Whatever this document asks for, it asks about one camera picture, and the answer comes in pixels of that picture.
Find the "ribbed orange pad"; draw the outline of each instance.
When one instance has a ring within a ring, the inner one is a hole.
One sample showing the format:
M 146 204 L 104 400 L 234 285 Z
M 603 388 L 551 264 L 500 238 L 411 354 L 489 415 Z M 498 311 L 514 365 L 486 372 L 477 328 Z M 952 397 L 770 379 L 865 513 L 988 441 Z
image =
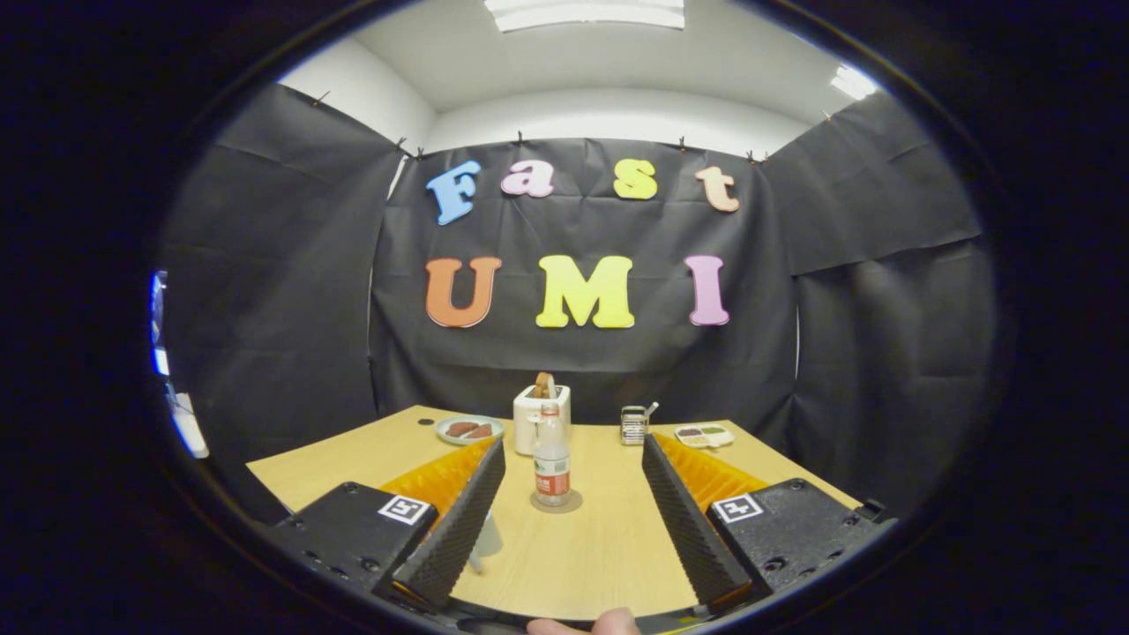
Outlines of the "ribbed orange pad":
M 466 481 L 471 479 L 495 440 L 482 441 L 405 472 L 382 485 L 379 489 L 435 505 L 439 512 L 439 517 L 435 521 L 438 524 L 455 504 L 455 498 L 463 493 Z
M 700 450 L 686 447 L 676 440 L 660 434 L 653 436 L 703 514 L 711 503 L 769 486 L 763 480 L 751 477 Z

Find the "bottle label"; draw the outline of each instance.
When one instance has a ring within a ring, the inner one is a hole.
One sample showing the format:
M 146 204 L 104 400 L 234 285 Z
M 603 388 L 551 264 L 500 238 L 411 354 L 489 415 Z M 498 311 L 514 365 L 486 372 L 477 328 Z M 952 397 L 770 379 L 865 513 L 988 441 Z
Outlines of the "bottle label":
M 568 492 L 569 458 L 533 459 L 533 469 L 537 478 L 537 492 L 548 496 L 560 496 Z

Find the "table surface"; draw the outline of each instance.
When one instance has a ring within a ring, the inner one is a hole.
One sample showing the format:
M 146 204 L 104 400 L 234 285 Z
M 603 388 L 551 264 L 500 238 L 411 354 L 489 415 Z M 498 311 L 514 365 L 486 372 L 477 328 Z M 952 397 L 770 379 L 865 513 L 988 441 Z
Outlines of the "table surface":
M 247 464 L 288 507 L 298 511 L 343 481 L 377 488 L 428 461 L 458 450 L 440 441 L 435 426 L 460 412 L 415 406 L 373 424 Z M 533 461 L 514 451 L 513 421 L 506 426 L 506 477 L 493 503 L 502 548 L 482 558 L 482 573 L 463 569 L 452 595 L 519 615 L 595 619 L 614 607 L 634 615 L 683 609 L 698 601 L 666 533 L 642 473 L 642 446 L 619 442 L 619 426 L 571 432 L 571 485 L 579 508 L 540 512 L 530 502 Z M 730 421 L 736 441 L 700 450 L 776 484 L 804 478 L 847 505 L 859 503 Z M 684 424 L 653 425 L 674 436 Z

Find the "finger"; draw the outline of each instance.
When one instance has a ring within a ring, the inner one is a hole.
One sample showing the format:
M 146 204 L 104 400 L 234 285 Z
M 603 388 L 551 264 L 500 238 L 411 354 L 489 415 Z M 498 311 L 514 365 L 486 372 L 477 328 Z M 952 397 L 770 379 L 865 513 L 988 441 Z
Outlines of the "finger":
M 634 616 L 625 608 L 612 609 L 592 625 L 592 635 L 641 635 Z
M 584 630 L 569 628 L 552 619 L 534 619 L 525 626 L 525 632 L 530 635 L 586 635 Z

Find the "ceiling light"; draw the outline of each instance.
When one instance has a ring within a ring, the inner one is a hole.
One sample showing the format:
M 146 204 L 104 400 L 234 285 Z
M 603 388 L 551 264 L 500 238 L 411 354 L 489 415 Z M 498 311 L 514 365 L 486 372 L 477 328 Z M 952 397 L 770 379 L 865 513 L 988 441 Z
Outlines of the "ceiling light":
M 683 0 L 485 0 L 502 33 L 567 23 L 630 23 L 685 28 Z
M 867 95 L 873 95 L 878 87 L 868 77 L 848 67 L 839 67 L 835 76 L 831 79 L 831 85 L 847 93 L 855 99 L 861 99 Z

